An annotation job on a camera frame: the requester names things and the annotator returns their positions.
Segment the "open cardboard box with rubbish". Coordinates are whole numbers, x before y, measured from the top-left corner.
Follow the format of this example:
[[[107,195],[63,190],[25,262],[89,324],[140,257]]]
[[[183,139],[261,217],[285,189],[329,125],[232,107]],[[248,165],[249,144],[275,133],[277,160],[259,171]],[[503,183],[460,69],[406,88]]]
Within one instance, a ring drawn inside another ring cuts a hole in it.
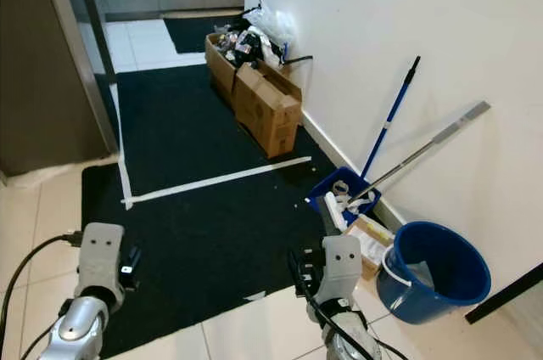
[[[210,81],[217,95],[233,108],[233,84],[237,66],[227,60],[225,54],[218,49],[218,42],[222,39],[221,33],[206,35],[204,39],[204,58],[207,69],[210,70]]]

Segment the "blue plastic dustpan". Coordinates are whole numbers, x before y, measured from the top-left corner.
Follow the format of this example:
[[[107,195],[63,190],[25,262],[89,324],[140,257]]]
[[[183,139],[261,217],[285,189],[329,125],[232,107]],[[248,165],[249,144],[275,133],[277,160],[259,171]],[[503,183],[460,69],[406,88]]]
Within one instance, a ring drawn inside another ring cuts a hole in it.
[[[305,202],[316,211],[319,201],[323,201],[326,193],[330,192],[343,208],[345,219],[350,219],[369,212],[383,196],[375,188],[363,194],[363,190],[369,186],[364,178],[358,177],[349,167],[338,167],[311,189]]]

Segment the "blue plastic bucket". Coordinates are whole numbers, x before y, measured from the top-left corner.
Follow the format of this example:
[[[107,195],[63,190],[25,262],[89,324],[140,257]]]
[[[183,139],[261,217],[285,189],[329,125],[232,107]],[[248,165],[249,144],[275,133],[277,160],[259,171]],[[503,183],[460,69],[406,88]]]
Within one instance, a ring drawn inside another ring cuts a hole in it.
[[[484,301],[491,272],[478,249],[453,229],[410,222],[385,251],[376,290],[392,316],[419,325]]]

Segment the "silver metal pole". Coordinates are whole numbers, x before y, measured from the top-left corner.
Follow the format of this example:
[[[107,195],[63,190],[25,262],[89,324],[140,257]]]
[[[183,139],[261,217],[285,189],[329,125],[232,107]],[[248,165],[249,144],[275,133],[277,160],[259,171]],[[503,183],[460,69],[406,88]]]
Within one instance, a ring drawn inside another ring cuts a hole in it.
[[[438,134],[435,134],[434,137],[429,140],[429,142],[426,142],[422,147],[414,151],[414,153],[408,155],[402,162],[399,163],[399,165],[392,167],[392,169],[388,170],[387,173],[381,175],[381,177],[378,177],[375,182],[372,182],[365,187],[360,194],[350,197],[350,199],[346,201],[346,205],[349,205],[350,202],[356,202],[357,200],[360,200],[361,197],[368,196],[370,193],[375,192],[376,187],[379,184],[389,180],[391,177],[394,177],[400,172],[400,170],[403,170],[404,167],[409,166],[418,158],[423,157],[423,155],[426,154],[431,148],[438,146],[440,143],[445,143],[446,139],[454,136],[457,132],[461,131],[462,128],[468,126],[468,124],[478,119],[479,116],[483,115],[490,109],[491,104],[489,104],[488,101],[478,101],[473,105],[472,108],[467,110],[464,115],[459,116],[459,118],[454,120],[449,126],[443,128],[443,130],[439,131]]]

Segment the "small black floor mat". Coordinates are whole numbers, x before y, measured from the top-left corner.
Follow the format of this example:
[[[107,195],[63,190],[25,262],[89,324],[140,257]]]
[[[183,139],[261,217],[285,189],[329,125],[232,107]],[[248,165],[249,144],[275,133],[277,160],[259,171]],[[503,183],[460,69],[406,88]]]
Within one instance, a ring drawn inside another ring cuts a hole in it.
[[[163,19],[168,37],[176,53],[202,53],[206,35],[215,33],[217,27],[226,27],[240,19],[240,15],[228,17],[167,18]]]

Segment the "closed brown cardboard box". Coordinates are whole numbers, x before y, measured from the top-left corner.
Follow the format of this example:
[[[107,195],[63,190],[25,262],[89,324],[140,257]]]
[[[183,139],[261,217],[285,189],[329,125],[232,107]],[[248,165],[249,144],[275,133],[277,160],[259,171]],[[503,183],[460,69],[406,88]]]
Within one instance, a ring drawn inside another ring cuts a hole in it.
[[[267,158],[294,150],[302,95],[286,73],[260,60],[238,66],[230,104],[234,119],[247,128]]]

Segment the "black bar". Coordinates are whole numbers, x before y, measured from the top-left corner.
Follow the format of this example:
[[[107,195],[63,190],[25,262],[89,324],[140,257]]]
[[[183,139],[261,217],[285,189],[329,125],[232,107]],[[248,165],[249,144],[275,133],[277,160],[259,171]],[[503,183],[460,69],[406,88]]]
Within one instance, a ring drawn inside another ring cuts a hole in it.
[[[486,298],[484,302],[481,302],[480,305],[477,305],[476,308],[468,311],[464,318],[469,324],[477,323],[482,320],[482,318],[488,317],[494,311],[499,310],[501,307],[505,306],[506,303],[513,301],[513,299],[518,298],[526,291],[531,290],[532,287],[535,287],[540,281],[543,281],[543,262],[531,268],[523,276],[517,278],[516,281],[513,281],[505,289],[497,291],[491,297]]]

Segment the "white rubbish plastic bag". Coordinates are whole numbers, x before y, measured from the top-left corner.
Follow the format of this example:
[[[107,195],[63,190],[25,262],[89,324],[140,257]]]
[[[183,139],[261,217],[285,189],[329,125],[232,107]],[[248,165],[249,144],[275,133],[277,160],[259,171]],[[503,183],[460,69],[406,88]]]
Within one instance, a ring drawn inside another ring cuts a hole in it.
[[[295,18],[288,12],[275,10],[269,4],[258,2],[242,14],[242,18],[263,31],[265,37],[279,48],[293,47],[298,37]]]

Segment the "dark grey door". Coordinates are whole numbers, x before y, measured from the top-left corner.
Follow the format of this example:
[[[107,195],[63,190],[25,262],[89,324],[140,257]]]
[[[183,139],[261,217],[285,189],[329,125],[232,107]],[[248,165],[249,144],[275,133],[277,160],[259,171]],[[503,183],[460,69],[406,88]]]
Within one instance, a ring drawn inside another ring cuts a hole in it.
[[[119,139],[102,92],[115,81],[98,0],[0,0],[0,169],[111,157]]]

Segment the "white brush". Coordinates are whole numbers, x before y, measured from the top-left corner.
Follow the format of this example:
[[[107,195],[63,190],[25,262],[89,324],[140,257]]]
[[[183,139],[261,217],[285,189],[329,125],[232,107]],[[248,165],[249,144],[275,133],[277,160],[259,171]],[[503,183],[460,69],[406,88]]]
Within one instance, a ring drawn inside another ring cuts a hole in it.
[[[336,229],[339,234],[348,231],[349,224],[343,217],[336,194],[331,192],[323,194],[321,197],[321,209],[327,227]]]

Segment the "large black floor mat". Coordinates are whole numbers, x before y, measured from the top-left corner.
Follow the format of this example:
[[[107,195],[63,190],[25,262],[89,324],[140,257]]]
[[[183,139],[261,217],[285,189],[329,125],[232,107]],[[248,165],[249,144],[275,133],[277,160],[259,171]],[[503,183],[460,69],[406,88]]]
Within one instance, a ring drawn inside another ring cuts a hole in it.
[[[120,73],[117,85],[133,196],[298,157],[311,161],[130,210],[120,203],[117,163],[86,167],[82,221],[120,225],[124,254],[141,251],[138,289],[109,321],[104,357],[238,308],[250,295],[287,289],[288,251],[317,246],[325,235],[304,197],[334,169],[304,128],[291,153],[268,159],[214,91],[205,65]]]

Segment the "small flat cardboard box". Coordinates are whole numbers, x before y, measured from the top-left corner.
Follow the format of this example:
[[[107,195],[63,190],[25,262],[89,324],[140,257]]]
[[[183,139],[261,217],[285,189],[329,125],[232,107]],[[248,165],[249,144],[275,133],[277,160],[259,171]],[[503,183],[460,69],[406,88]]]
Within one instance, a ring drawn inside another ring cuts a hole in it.
[[[363,278],[372,281],[383,265],[385,251],[393,244],[395,236],[369,216],[359,216],[348,227],[345,235],[360,240],[363,255]]]

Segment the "long white tape strip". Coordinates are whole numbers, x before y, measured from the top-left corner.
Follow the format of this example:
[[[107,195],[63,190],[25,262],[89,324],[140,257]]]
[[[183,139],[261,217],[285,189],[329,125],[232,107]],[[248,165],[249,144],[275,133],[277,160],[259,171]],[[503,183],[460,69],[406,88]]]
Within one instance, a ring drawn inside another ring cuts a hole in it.
[[[291,160],[275,163],[275,165],[259,166],[252,167],[252,169],[243,170],[240,172],[234,172],[226,175],[218,175],[218,177],[206,178],[206,180],[200,180],[197,182],[186,183],[174,187],[167,187],[160,190],[155,190],[155,192],[140,194],[139,196],[125,197],[120,201],[121,204],[126,206],[135,205],[136,202],[144,202],[150,200],[158,200],[159,198],[170,196],[170,194],[180,194],[183,192],[190,192],[190,190],[195,190],[203,187],[209,187],[217,184],[224,184],[225,182],[231,182],[234,180],[241,180],[241,178],[251,177],[251,175],[259,175],[263,173],[272,172],[278,169],[283,169],[283,167],[301,165],[301,163],[310,162],[311,157],[309,155],[304,155],[304,157],[298,157]]]

